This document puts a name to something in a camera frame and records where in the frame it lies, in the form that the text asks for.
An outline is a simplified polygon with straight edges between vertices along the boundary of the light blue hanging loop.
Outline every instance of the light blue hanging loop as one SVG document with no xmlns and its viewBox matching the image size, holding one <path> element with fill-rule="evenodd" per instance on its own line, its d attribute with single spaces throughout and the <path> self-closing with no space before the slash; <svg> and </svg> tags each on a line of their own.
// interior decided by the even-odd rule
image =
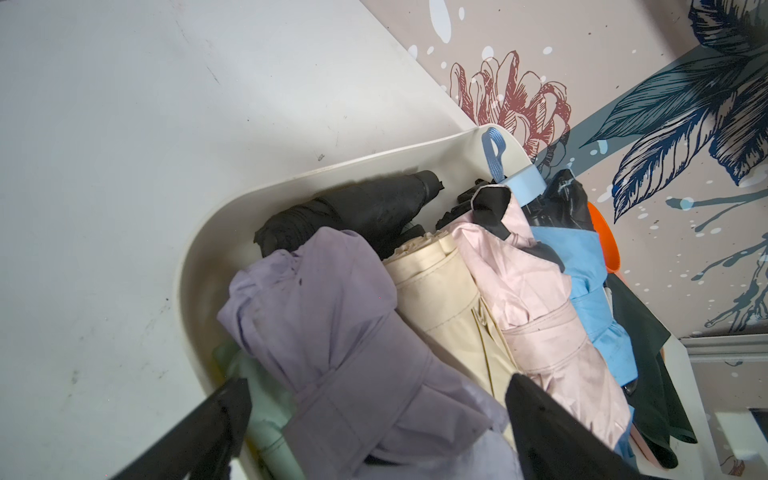
<svg viewBox="0 0 768 480">
<path fill-rule="evenodd" d="M 498 153 L 493 151 L 493 142 L 496 144 Z M 488 161 L 488 169 L 491 171 L 493 180 L 500 184 L 506 177 L 504 176 L 504 167 L 502 166 L 502 154 L 507 148 L 506 142 L 502 134 L 493 127 L 490 127 L 482 135 L 482 148 L 485 151 L 485 159 Z"/>
</svg>

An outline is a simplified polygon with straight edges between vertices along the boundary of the orange object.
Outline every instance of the orange object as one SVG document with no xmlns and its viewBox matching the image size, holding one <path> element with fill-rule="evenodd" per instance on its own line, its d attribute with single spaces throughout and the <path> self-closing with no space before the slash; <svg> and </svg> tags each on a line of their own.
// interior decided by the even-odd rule
<svg viewBox="0 0 768 480">
<path fill-rule="evenodd" d="M 616 245 L 614 234 L 596 206 L 592 202 L 587 202 L 587 207 L 592 217 L 594 231 L 598 232 L 600 236 L 600 246 L 603 248 L 605 267 L 608 273 L 616 273 L 621 268 L 621 255 L 619 255 L 619 247 Z"/>
</svg>

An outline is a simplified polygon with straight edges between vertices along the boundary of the white table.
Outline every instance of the white table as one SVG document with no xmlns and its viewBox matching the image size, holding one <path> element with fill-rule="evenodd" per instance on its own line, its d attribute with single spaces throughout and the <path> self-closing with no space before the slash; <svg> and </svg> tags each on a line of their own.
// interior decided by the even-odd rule
<svg viewBox="0 0 768 480">
<path fill-rule="evenodd" d="M 469 119 L 357 0 L 0 2 L 0 478 L 107 478 L 204 396 L 170 311 L 238 191 Z"/>
</svg>

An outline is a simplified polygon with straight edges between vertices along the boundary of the blue leaf drawing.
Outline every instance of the blue leaf drawing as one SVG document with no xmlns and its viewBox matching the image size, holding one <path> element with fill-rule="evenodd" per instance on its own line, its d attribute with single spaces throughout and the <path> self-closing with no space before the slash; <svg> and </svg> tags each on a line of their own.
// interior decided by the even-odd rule
<svg viewBox="0 0 768 480">
<path fill-rule="evenodd" d="M 768 44 L 765 0 L 694 0 L 688 12 L 699 43 L 727 55 L 744 55 Z"/>
<path fill-rule="evenodd" d="M 611 137 L 646 135 L 670 119 L 710 105 L 723 90 L 733 87 L 749 60 L 738 56 L 703 58 L 655 74 L 622 98 L 585 144 Z"/>
<path fill-rule="evenodd" d="M 730 268 L 739 260 L 747 258 L 759 252 L 760 256 L 755 260 L 755 271 L 750 279 L 746 291 L 733 299 L 733 306 L 728 310 L 708 320 L 704 326 L 711 328 L 718 323 L 728 321 L 730 328 L 728 333 L 743 332 L 748 326 L 754 329 L 764 329 L 768 325 L 768 286 L 760 285 L 768 279 L 768 233 L 763 234 L 763 241 L 751 247 L 739 249 L 736 253 L 722 258 L 717 262 L 707 265 L 701 273 L 694 276 L 691 281 L 697 281 L 707 275 L 716 266 Z"/>
<path fill-rule="evenodd" d="M 723 165 L 736 185 L 768 156 L 768 79 L 749 83 L 710 145 L 710 155 Z"/>
<path fill-rule="evenodd" d="M 679 115 L 638 140 L 614 177 L 614 222 L 685 170 L 720 128 L 735 101 L 735 91 L 721 93 L 712 107 Z"/>
</svg>

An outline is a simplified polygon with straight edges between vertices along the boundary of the scuff mark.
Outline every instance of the scuff mark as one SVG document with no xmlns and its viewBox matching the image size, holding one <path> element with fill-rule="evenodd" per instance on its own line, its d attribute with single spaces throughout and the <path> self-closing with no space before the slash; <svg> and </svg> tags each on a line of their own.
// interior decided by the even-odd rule
<svg viewBox="0 0 768 480">
<path fill-rule="evenodd" d="M 181 24 L 178 20 L 176 20 L 176 26 L 179 28 L 179 31 L 181 32 L 181 36 L 184 37 L 184 41 L 187 43 L 187 45 L 190 45 L 190 41 L 187 38 L 187 36 L 184 34 L 184 29 L 181 27 Z"/>
<path fill-rule="evenodd" d="M 210 69 L 209 67 L 206 67 L 206 68 L 208 69 L 208 71 L 210 72 L 210 75 L 211 75 L 211 76 L 214 78 L 214 80 L 216 81 L 216 83 L 218 83 L 219 85 L 221 85 L 221 82 L 219 81 L 219 79 L 218 79 L 218 78 L 216 78 L 216 74 L 214 74 L 214 73 L 213 73 L 213 71 L 211 71 L 211 69 Z"/>
</svg>

